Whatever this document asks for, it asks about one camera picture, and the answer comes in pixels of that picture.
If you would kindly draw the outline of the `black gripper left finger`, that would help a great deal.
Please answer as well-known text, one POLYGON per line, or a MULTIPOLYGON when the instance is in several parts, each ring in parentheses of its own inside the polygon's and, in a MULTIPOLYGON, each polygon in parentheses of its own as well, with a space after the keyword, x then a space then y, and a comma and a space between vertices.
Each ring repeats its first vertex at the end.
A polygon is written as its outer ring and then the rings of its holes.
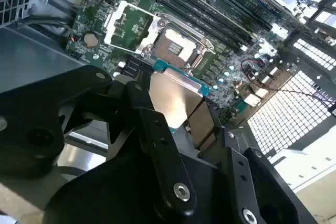
POLYGON ((111 143, 125 127, 130 128, 121 153, 139 148, 149 159, 161 216, 190 216, 196 209, 196 193, 167 122, 140 82, 112 80, 86 65, 3 92, 1 117, 3 177, 49 175, 64 149, 66 134, 99 120, 107 123, 111 143))

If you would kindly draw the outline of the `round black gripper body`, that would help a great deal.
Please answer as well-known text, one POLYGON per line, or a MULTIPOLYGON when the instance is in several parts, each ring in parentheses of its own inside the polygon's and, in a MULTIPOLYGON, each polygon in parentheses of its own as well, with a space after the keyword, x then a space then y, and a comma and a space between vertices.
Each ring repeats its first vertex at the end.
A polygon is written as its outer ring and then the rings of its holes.
POLYGON ((197 197, 188 217, 161 216, 149 159, 134 148, 66 183, 52 197, 44 223, 238 223, 226 176, 181 154, 197 197))

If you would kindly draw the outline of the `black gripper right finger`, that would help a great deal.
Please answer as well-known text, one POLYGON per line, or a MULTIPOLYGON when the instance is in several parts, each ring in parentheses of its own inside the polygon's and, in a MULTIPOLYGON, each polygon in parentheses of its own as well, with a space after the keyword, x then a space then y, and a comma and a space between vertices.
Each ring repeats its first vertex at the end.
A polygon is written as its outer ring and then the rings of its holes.
POLYGON ((259 149, 241 151, 238 137, 221 124, 209 99, 201 98, 188 119, 202 137, 198 156, 225 176, 232 223, 317 222, 259 149))

